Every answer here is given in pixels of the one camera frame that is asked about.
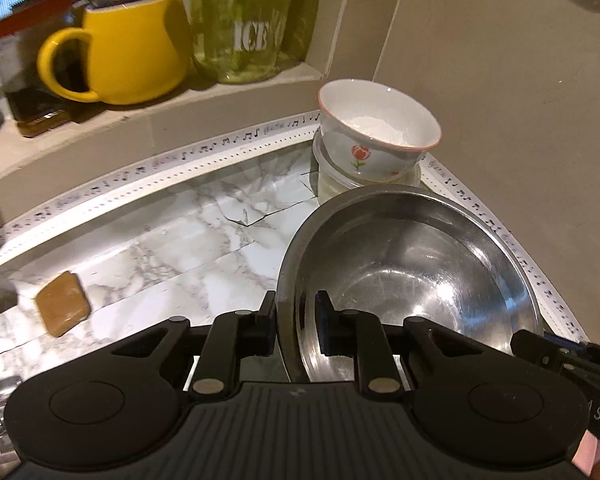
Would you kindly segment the person's right hand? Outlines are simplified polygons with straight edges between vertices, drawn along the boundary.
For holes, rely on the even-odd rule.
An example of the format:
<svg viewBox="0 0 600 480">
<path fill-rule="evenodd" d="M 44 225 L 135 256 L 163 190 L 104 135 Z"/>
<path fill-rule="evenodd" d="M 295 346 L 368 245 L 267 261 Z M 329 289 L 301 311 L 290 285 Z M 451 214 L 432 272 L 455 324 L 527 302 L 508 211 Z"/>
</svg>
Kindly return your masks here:
<svg viewBox="0 0 600 480">
<path fill-rule="evenodd" d="M 587 431 L 573 456 L 572 463 L 588 478 L 600 480 L 600 439 Z"/>
</svg>

